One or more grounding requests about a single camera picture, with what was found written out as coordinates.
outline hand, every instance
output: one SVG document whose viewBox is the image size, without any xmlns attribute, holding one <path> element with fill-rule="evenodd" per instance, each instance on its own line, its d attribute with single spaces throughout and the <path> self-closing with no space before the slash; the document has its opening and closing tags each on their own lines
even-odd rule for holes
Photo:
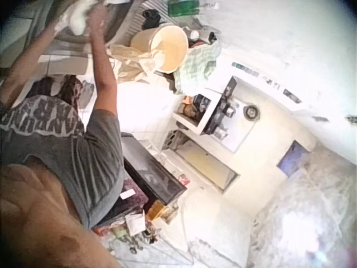
<svg viewBox="0 0 357 268">
<path fill-rule="evenodd" d="M 104 18 L 107 15 L 107 8 L 102 4 L 97 4 L 89 13 L 88 27 L 91 33 L 101 31 L 104 25 Z"/>
</svg>

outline beige cloth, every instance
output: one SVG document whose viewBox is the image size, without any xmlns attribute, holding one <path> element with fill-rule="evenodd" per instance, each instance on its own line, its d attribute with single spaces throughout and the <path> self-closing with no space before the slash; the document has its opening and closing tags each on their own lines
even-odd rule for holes
<svg viewBox="0 0 357 268">
<path fill-rule="evenodd" d="M 148 78 L 165 61 L 165 55 L 161 50 L 141 52 L 133 47 L 111 45 L 110 51 L 112 52 L 112 57 L 120 62 L 118 83 Z"/>
</svg>

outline raised arm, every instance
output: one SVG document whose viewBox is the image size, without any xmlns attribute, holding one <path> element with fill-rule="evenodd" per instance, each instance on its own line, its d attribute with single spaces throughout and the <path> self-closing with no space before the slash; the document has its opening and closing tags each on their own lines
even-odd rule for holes
<svg viewBox="0 0 357 268">
<path fill-rule="evenodd" d="M 104 32 L 101 26 L 106 11 L 107 8 L 99 4 L 93 9 L 88 19 L 94 62 L 94 79 L 98 95 L 94 109 L 103 109 L 117 116 L 117 82 L 107 55 Z"/>
<path fill-rule="evenodd" d="M 41 35 L 13 63 L 9 75 L 0 86 L 0 101 L 11 107 L 22 91 L 24 84 L 37 66 L 38 59 L 55 38 L 67 26 L 66 14 L 52 21 Z"/>
</svg>

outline gray t-shirt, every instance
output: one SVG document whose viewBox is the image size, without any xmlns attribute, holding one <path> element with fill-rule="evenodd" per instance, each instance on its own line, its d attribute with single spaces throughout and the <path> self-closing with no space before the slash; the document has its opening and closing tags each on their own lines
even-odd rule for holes
<svg viewBox="0 0 357 268">
<path fill-rule="evenodd" d="M 118 117 L 94 110 L 85 131 L 72 106 L 44 95 L 10 109 L 0 103 L 0 115 L 1 164 L 39 158 L 63 183 L 84 227 L 96 225 L 123 186 Z"/>
</svg>

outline sink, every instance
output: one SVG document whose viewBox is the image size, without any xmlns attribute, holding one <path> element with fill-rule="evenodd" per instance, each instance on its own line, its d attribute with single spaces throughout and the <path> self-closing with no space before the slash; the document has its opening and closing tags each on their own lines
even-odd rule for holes
<svg viewBox="0 0 357 268">
<path fill-rule="evenodd" d="M 76 0 L 46 0 L 44 5 L 47 6 L 47 14 L 42 13 L 36 25 L 36 32 L 33 37 L 47 26 L 50 21 L 62 14 L 68 6 Z M 108 45 L 121 44 L 128 45 L 126 32 L 134 19 L 136 10 L 144 0 L 131 0 L 124 4 L 109 4 L 106 19 L 104 21 L 104 38 Z M 88 54 L 90 53 L 89 35 L 85 32 L 83 35 L 75 36 L 67 27 L 63 29 L 47 49 L 48 54 L 53 54 L 54 51 L 72 51 Z"/>
</svg>

